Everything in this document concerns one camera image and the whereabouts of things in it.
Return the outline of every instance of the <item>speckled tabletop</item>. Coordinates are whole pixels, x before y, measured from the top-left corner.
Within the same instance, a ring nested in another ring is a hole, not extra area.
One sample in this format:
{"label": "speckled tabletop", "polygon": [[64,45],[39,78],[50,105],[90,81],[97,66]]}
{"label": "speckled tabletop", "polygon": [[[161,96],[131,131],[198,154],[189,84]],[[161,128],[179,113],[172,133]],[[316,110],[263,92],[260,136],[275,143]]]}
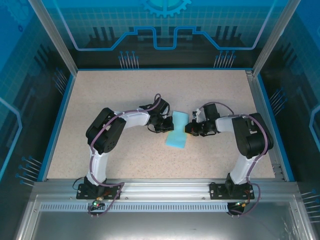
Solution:
{"label": "speckled tabletop", "polygon": [[[87,174],[90,152],[85,136],[103,108],[113,111],[151,104],[160,93],[172,111],[189,114],[204,103],[219,101],[235,113],[256,112],[244,70],[79,71],[53,154],[48,179],[75,179]],[[218,106],[221,116],[228,110]],[[110,153],[110,179],[225,178],[239,152],[232,133],[208,137],[188,135],[185,148],[165,144],[168,133],[155,134],[146,126],[123,131]],[[266,155],[253,178],[274,178]]]}

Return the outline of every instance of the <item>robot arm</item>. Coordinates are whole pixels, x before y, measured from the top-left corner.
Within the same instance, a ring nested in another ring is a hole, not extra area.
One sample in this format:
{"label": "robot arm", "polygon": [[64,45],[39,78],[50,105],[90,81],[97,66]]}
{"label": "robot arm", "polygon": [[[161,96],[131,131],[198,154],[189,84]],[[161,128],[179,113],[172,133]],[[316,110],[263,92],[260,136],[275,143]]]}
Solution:
{"label": "robot arm", "polygon": [[[146,110],[155,106],[156,100],[153,104],[140,106],[138,112],[126,113],[116,118],[109,128],[107,128],[94,143],[95,153],[92,162],[92,172],[98,182],[103,183],[106,181],[106,167],[109,158],[110,151],[115,148],[118,140],[122,134],[122,131],[134,126],[153,125],[156,133],[164,133],[172,131],[174,129],[172,116],[168,116],[170,105],[163,99],[157,107],[151,111]],[[110,108],[104,108],[91,126],[86,131],[87,143],[90,145],[96,135],[104,127],[104,125],[119,112],[114,112]],[[99,184],[93,180],[90,171],[87,173],[84,182],[89,185],[90,188],[96,188]]]}
{"label": "robot arm", "polygon": [[[239,115],[220,117],[214,103],[205,105],[203,111],[204,114],[199,109],[193,112],[194,119],[185,126],[185,132],[203,137],[222,132],[234,133],[240,154],[234,169],[227,175],[224,189],[230,198],[235,198],[238,194],[242,196],[244,190],[248,188],[249,170],[265,148],[264,136],[260,128],[248,117]],[[253,113],[250,116],[261,124],[267,136],[267,150],[272,149],[273,138],[261,115]]]}

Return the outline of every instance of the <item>gear logo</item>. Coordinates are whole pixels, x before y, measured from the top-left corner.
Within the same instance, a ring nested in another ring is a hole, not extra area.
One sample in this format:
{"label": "gear logo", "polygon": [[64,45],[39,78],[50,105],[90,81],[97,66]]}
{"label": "gear logo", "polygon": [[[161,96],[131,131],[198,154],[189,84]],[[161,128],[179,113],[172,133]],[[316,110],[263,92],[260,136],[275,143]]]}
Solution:
{"label": "gear logo", "polygon": [[144,10],[149,10],[150,14],[166,18],[168,15],[173,17],[175,14],[180,14],[181,10],[186,10],[191,0],[141,0],[141,3],[144,5]]}
{"label": "gear logo", "polygon": [[29,16],[27,0],[0,0],[0,7],[6,6],[8,12],[19,24],[22,24]]}

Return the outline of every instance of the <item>enclosure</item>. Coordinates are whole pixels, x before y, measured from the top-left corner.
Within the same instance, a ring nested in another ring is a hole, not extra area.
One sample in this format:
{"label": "enclosure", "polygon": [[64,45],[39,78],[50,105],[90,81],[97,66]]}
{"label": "enclosure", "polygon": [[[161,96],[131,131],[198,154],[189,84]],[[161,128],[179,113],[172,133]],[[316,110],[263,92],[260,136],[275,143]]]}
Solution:
{"label": "enclosure", "polygon": [[[319,9],[312,0],[0,1],[0,238],[318,239]],[[188,122],[212,101],[261,114],[273,148],[250,175],[259,185],[250,214],[231,217],[239,200],[212,199],[211,183],[236,165],[234,133],[188,135],[177,148],[166,144],[175,131],[148,125],[121,134],[105,172],[123,188],[91,219],[92,199],[78,199],[84,180],[75,182],[92,172],[88,127],[104,108],[134,110],[157,93]]]}

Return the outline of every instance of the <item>blue sponge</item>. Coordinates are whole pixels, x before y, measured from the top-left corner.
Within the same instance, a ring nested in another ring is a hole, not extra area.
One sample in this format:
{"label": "blue sponge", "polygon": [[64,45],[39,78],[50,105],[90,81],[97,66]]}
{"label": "blue sponge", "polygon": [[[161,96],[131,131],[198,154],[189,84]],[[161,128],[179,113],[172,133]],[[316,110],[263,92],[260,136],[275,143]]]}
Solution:
{"label": "blue sponge", "polygon": [[174,111],[172,114],[172,121],[174,130],[168,133],[165,144],[183,149],[187,141],[185,126],[189,122],[189,115],[184,112]]}

